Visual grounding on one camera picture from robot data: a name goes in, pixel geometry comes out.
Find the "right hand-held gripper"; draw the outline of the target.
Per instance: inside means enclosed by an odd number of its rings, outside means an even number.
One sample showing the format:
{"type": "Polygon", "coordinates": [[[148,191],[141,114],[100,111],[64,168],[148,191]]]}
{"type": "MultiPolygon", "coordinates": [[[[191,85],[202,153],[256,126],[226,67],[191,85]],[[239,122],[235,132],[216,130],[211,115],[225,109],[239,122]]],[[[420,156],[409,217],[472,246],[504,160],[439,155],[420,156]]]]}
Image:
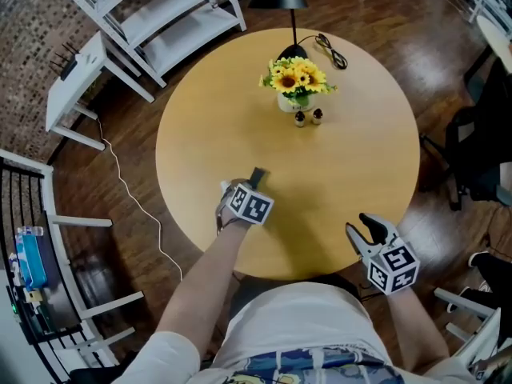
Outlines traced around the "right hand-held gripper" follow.
{"type": "Polygon", "coordinates": [[[396,227],[376,214],[360,213],[359,219],[368,228],[372,242],[350,223],[346,224],[345,232],[366,266],[370,283],[385,295],[413,285],[420,261],[412,247],[397,236],[396,227]]]}

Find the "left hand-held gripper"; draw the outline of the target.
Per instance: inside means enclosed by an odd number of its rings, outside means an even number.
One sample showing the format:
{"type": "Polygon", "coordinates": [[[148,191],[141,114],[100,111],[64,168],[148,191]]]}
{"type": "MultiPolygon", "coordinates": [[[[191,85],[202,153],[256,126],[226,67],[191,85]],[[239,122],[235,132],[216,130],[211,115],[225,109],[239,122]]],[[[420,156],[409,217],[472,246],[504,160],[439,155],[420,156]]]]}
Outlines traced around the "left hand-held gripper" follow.
{"type": "Polygon", "coordinates": [[[233,219],[243,220],[253,225],[263,225],[271,212],[274,200],[257,190],[252,190],[248,180],[233,183],[234,190],[222,195],[218,205],[218,225],[224,226],[222,212],[228,210],[233,219]]]}

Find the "dark grey tube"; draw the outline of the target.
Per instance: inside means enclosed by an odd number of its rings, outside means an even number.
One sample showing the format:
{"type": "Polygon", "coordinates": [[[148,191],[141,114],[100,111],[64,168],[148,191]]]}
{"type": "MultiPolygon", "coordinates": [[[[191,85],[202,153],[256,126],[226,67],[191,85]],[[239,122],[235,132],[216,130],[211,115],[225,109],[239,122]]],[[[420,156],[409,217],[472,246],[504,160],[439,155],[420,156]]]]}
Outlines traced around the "dark grey tube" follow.
{"type": "Polygon", "coordinates": [[[248,184],[250,185],[252,190],[256,190],[261,183],[261,181],[264,179],[265,175],[267,174],[267,170],[261,167],[255,167],[249,180],[248,184]]]}

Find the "person's left forearm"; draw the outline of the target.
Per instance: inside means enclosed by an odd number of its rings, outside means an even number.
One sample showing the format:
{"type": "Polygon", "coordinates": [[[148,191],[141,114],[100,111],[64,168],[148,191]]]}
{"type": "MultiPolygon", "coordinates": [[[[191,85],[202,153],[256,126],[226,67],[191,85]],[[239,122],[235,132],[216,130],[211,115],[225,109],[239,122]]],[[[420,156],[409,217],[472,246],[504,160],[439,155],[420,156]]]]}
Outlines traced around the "person's left forearm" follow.
{"type": "Polygon", "coordinates": [[[238,252],[250,228],[229,223],[192,266],[171,296],[157,326],[187,338],[204,356],[222,312],[238,252]]]}

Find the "person's right forearm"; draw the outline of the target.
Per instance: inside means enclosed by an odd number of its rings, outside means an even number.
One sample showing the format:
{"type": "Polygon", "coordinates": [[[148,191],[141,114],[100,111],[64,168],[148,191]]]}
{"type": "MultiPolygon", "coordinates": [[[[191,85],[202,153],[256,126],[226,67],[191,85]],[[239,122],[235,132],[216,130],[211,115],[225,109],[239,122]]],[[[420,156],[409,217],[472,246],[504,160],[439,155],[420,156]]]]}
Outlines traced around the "person's right forearm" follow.
{"type": "Polygon", "coordinates": [[[387,297],[404,367],[424,374],[448,359],[448,345],[418,296],[405,288],[387,297]]]}

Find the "white metal rack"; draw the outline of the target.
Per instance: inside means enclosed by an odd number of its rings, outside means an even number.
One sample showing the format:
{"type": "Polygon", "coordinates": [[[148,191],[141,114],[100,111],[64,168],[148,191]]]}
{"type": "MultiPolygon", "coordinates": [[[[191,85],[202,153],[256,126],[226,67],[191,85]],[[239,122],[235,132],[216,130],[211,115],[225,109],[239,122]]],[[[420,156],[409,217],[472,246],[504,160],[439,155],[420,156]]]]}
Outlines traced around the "white metal rack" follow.
{"type": "MultiPolygon", "coordinates": [[[[5,157],[6,162],[10,165],[43,175],[42,203],[46,217],[41,218],[41,214],[35,212],[33,226],[41,226],[44,229],[44,235],[38,237],[38,247],[48,278],[47,285],[33,291],[26,289],[17,260],[16,241],[15,244],[8,245],[9,264],[14,269],[15,284],[22,288],[29,309],[34,312],[32,323],[36,325],[38,332],[54,336],[52,340],[42,343],[40,347],[60,378],[60,384],[67,384],[70,379],[69,373],[76,369],[118,365],[119,362],[114,356],[111,346],[133,334],[134,328],[129,327],[105,338],[99,332],[94,318],[136,302],[142,299],[144,294],[139,291],[101,305],[88,306],[78,287],[61,232],[61,228],[64,226],[109,228],[113,224],[112,221],[105,218],[82,218],[58,214],[55,205],[54,169],[52,166],[3,149],[0,149],[0,157],[5,157]]],[[[31,225],[28,220],[25,220],[24,224],[20,223],[17,207],[14,208],[14,215],[16,237],[17,228],[31,225]]],[[[0,267],[6,274],[1,257],[0,267]]],[[[8,288],[6,277],[5,281],[0,282],[0,292],[6,293],[10,300],[8,288]]],[[[18,316],[14,312],[13,316],[22,333],[22,340],[35,352],[21,330],[18,316]]]]}
{"type": "Polygon", "coordinates": [[[441,288],[436,288],[434,295],[448,304],[455,305],[460,310],[483,318],[480,327],[473,333],[464,331],[452,322],[446,325],[446,330],[462,341],[462,346],[454,354],[461,363],[471,368],[475,362],[491,356],[498,349],[500,309],[493,310],[441,288]]]}

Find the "person's printed white T-shirt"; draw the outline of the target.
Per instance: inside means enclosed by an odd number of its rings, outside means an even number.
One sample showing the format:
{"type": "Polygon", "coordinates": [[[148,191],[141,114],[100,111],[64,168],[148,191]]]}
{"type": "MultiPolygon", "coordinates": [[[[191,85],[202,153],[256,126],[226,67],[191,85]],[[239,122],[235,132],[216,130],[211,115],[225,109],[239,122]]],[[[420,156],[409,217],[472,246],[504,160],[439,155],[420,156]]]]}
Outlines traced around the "person's printed white T-shirt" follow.
{"type": "Polygon", "coordinates": [[[477,384],[459,360],[424,374],[393,366],[362,304],[300,282],[268,290],[230,321],[211,367],[187,338],[157,332],[112,384],[477,384]]]}

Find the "sunflowers in white pot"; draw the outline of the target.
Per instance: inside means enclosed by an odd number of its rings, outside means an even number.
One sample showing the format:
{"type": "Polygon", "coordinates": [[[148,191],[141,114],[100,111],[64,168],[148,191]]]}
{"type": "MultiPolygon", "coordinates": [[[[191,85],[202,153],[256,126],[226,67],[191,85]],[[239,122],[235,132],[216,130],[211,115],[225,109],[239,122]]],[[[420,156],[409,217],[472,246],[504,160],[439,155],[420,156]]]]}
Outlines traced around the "sunflowers in white pot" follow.
{"type": "Polygon", "coordinates": [[[258,81],[260,87],[277,92],[278,107],[285,113],[307,112],[320,94],[338,88],[328,83],[326,74],[311,60],[299,56],[270,60],[267,73],[258,81]]]}

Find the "black office chair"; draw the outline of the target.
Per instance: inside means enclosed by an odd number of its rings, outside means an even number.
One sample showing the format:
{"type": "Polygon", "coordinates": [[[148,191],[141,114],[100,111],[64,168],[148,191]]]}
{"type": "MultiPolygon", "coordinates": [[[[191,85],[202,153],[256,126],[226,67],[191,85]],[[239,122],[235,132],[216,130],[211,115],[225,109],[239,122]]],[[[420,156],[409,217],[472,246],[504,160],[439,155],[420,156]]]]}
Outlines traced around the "black office chair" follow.
{"type": "Polygon", "coordinates": [[[447,163],[436,181],[421,185],[421,192],[440,187],[449,177],[455,181],[454,211],[462,208],[462,197],[474,201],[499,202],[512,207],[512,190],[501,184],[501,165],[512,162],[512,74],[496,59],[474,106],[461,108],[446,127],[445,145],[421,134],[420,146],[433,147],[447,163]]]}

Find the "white side table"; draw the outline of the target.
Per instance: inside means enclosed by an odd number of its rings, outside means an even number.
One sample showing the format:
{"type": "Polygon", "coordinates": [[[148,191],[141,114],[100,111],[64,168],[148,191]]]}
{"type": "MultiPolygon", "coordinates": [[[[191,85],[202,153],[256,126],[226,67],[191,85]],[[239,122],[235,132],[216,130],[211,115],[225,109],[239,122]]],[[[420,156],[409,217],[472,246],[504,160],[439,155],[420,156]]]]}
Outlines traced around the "white side table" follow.
{"type": "Polygon", "coordinates": [[[60,134],[96,150],[102,151],[105,149],[103,142],[79,134],[60,124],[62,117],[72,110],[93,120],[98,118],[96,113],[79,105],[78,101],[104,69],[127,84],[149,103],[154,101],[154,96],[112,61],[109,57],[110,54],[115,56],[132,74],[141,75],[120,50],[115,48],[101,32],[97,32],[75,55],[77,65],[64,79],[57,78],[50,88],[46,106],[46,131],[60,134]]]}

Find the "white shelving unit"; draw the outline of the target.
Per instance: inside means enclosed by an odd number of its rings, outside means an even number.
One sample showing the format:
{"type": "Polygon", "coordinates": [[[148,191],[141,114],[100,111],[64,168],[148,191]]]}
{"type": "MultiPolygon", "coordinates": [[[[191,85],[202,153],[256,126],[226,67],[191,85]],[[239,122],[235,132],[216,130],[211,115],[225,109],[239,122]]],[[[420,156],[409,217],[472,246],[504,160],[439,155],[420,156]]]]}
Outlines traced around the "white shelving unit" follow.
{"type": "Polygon", "coordinates": [[[246,30],[238,0],[151,0],[127,19],[114,10],[125,0],[72,0],[158,85],[186,57],[235,27],[246,30]]]}

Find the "blue tissue pack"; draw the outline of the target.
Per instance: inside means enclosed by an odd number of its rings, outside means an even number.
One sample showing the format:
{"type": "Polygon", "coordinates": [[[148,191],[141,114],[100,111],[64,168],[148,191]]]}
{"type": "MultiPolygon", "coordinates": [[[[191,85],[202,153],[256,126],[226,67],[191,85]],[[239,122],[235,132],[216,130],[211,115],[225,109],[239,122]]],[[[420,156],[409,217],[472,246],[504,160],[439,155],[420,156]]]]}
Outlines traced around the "blue tissue pack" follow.
{"type": "Polygon", "coordinates": [[[17,260],[26,289],[33,291],[46,286],[48,278],[38,247],[38,236],[23,233],[19,229],[15,241],[17,260]]]}

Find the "round pale table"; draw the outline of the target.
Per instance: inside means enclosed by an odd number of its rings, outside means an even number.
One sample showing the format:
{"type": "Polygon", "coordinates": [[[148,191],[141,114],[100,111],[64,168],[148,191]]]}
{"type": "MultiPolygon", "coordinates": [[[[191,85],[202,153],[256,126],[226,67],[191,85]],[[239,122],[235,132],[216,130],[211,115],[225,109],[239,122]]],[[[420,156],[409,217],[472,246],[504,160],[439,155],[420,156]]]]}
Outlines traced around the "round pale table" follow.
{"type": "Polygon", "coordinates": [[[482,32],[487,45],[499,57],[508,74],[512,74],[512,42],[484,16],[477,16],[477,25],[482,32]]]}

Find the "black stair railing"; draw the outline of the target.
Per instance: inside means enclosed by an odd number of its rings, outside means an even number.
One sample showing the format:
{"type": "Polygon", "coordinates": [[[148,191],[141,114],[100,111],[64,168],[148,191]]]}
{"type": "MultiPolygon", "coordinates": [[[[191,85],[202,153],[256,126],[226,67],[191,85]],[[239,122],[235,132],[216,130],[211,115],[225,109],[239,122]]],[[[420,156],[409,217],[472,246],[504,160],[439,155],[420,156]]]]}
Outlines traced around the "black stair railing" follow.
{"type": "Polygon", "coordinates": [[[46,217],[42,203],[42,180],[42,174],[10,165],[6,162],[5,157],[0,157],[0,257],[6,270],[8,292],[13,312],[21,322],[21,330],[28,344],[34,348],[51,376],[50,382],[60,384],[60,378],[40,347],[42,343],[52,340],[54,336],[38,332],[36,325],[32,323],[34,312],[29,309],[22,288],[15,284],[14,269],[9,264],[10,252],[8,251],[8,245],[15,244],[14,208],[17,207],[19,210],[21,224],[28,220],[29,224],[33,226],[35,224],[35,212],[39,212],[41,218],[46,217]]]}

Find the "black swivel chair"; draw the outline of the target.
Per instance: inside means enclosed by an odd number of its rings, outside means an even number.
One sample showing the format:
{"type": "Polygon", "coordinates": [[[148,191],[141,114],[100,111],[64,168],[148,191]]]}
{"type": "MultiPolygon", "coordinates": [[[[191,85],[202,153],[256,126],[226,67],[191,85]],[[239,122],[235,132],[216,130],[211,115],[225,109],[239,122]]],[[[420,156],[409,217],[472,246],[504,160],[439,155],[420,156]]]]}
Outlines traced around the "black swivel chair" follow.
{"type": "Polygon", "coordinates": [[[138,354],[129,352],[119,365],[99,368],[76,369],[69,373],[67,384],[112,384],[119,378],[138,354]]]}

